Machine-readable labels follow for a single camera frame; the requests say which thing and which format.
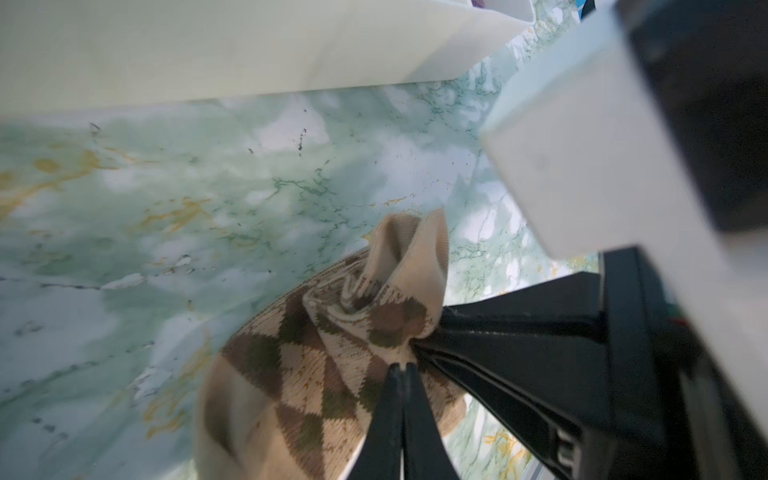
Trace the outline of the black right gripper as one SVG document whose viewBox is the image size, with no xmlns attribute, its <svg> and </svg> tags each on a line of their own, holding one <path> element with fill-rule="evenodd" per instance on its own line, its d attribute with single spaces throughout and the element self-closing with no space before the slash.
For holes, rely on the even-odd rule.
<svg viewBox="0 0 768 480">
<path fill-rule="evenodd" d="M 417 355 L 558 479 L 764 479 L 767 442 L 637 248 L 447 306 Z"/>
</svg>

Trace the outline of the white compartment organizer tray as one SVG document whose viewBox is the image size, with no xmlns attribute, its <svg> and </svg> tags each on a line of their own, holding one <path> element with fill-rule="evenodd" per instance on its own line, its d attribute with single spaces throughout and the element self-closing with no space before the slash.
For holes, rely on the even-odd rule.
<svg viewBox="0 0 768 480">
<path fill-rule="evenodd" d="M 5 116 L 454 79 L 529 1 L 5 1 Z"/>
</svg>

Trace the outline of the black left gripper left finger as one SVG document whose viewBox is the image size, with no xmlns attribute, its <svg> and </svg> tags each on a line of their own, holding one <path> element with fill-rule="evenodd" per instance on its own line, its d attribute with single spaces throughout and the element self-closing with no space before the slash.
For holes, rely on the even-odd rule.
<svg viewBox="0 0 768 480">
<path fill-rule="evenodd" d="M 349 480 L 398 480 L 401 474 L 404 418 L 404 374 L 391 365 L 366 438 Z"/>
</svg>

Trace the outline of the beige argyle sock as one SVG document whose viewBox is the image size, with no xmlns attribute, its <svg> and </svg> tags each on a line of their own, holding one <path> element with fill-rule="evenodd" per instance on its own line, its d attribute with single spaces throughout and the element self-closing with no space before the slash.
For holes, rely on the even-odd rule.
<svg viewBox="0 0 768 480">
<path fill-rule="evenodd" d="M 370 244 L 251 318 L 199 391 L 202 479 L 337 479 L 366 435 L 389 367 L 438 326 L 446 217 L 386 216 Z"/>
</svg>

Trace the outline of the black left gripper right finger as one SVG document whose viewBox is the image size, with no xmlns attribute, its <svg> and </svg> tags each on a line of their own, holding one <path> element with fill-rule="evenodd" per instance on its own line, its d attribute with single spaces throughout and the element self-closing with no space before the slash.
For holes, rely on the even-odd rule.
<svg viewBox="0 0 768 480">
<path fill-rule="evenodd" d="M 404 478 L 459 480 L 440 436 L 418 368 L 404 373 Z"/>
</svg>

